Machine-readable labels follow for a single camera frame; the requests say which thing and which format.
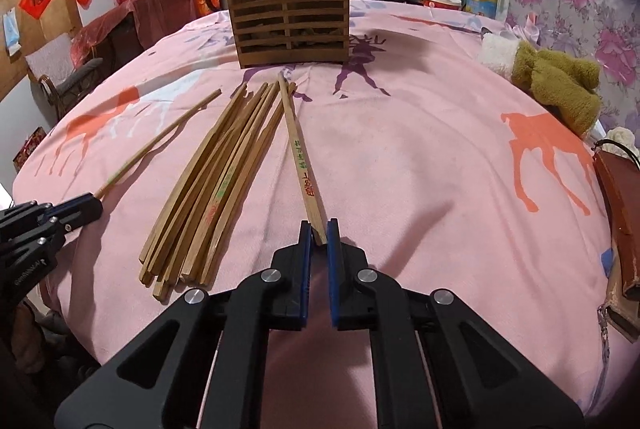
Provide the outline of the thin bamboo chopstick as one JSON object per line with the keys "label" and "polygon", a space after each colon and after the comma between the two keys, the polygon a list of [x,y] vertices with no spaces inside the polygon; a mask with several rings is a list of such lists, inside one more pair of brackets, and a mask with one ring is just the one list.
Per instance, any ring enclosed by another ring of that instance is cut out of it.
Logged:
{"label": "thin bamboo chopstick", "polygon": [[213,93],[207,95],[203,100],[200,100],[191,109],[184,112],[176,120],[174,120],[169,126],[157,133],[151,138],[149,142],[146,142],[137,152],[129,157],[126,162],[116,170],[106,182],[93,194],[94,197],[102,199],[106,194],[115,186],[137,163],[139,163],[151,150],[161,141],[165,140],[165,137],[182,126],[183,123],[190,120],[197,112],[204,109],[210,102],[216,100],[218,96],[221,96],[221,89],[216,89]]}

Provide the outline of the red white bowl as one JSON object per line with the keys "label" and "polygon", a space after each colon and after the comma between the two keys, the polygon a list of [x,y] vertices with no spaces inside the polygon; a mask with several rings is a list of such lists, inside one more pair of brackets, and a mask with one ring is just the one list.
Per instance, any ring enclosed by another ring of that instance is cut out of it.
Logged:
{"label": "red white bowl", "polygon": [[440,8],[441,10],[460,11],[462,7],[461,0],[423,0],[423,5],[431,8]]}

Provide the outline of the olive green plush towel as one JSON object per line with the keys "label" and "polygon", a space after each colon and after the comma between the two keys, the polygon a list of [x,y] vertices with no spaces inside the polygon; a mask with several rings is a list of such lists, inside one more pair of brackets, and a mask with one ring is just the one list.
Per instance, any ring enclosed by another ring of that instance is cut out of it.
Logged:
{"label": "olive green plush towel", "polygon": [[485,33],[478,61],[536,100],[570,131],[584,137],[601,108],[600,67],[588,58],[534,48],[527,41]]}

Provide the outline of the wooden chair with cushion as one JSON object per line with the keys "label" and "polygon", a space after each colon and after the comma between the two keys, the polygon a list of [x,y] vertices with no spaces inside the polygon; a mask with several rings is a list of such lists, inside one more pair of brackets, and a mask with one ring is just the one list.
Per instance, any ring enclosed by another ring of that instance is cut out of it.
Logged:
{"label": "wooden chair with cushion", "polygon": [[101,83],[101,57],[89,58],[76,67],[70,56],[72,38],[62,33],[26,56],[29,76],[42,90],[60,121]]}

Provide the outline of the brown leather case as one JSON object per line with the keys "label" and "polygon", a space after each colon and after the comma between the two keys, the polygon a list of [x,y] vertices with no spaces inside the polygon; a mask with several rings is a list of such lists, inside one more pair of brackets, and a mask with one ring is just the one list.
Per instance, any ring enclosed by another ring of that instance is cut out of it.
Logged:
{"label": "brown leather case", "polygon": [[611,227],[612,256],[604,301],[608,321],[628,340],[639,339],[639,168],[599,149],[593,156]]}

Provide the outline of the pink animal print tablecloth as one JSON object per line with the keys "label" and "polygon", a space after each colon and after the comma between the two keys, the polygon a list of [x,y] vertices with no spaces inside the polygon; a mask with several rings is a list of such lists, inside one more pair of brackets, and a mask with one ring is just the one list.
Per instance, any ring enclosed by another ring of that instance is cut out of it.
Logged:
{"label": "pink animal print tablecloth", "polygon": [[[638,362],[600,306],[611,247],[582,140],[477,62],[483,21],[356,1],[344,65],[288,65],[316,186],[348,243],[401,285],[452,290],[598,415]],[[232,93],[277,78],[242,69],[229,17],[194,20],[106,79],[18,172],[16,201],[94,192],[147,141],[221,96],[147,155],[70,238],[47,305],[100,362],[162,311],[139,256],[169,194]]]}

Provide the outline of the chopstick with printed characters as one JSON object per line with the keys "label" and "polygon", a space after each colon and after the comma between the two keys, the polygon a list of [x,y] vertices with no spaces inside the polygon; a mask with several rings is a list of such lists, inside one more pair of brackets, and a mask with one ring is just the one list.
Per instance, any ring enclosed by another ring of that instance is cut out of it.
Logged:
{"label": "chopstick with printed characters", "polygon": [[314,230],[314,240],[316,244],[319,246],[326,245],[328,242],[326,240],[326,221],[323,219],[316,186],[314,186],[314,180],[312,179],[310,162],[295,117],[290,87],[283,74],[278,74],[278,85],[281,93],[286,127],[288,128],[288,139],[290,140],[296,176],[300,193],[302,193],[307,220]]}

